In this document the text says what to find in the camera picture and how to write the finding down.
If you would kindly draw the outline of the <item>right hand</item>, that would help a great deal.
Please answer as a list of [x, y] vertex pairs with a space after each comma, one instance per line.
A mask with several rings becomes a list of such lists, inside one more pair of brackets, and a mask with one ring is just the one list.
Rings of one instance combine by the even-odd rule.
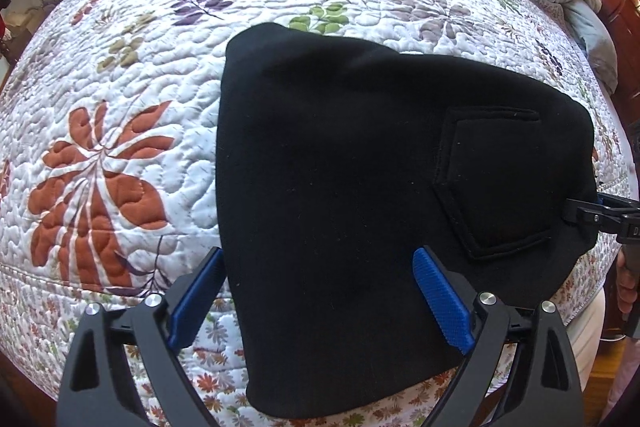
[[616, 259], [617, 306], [623, 314], [629, 314], [638, 298], [638, 277], [628, 270], [623, 249]]

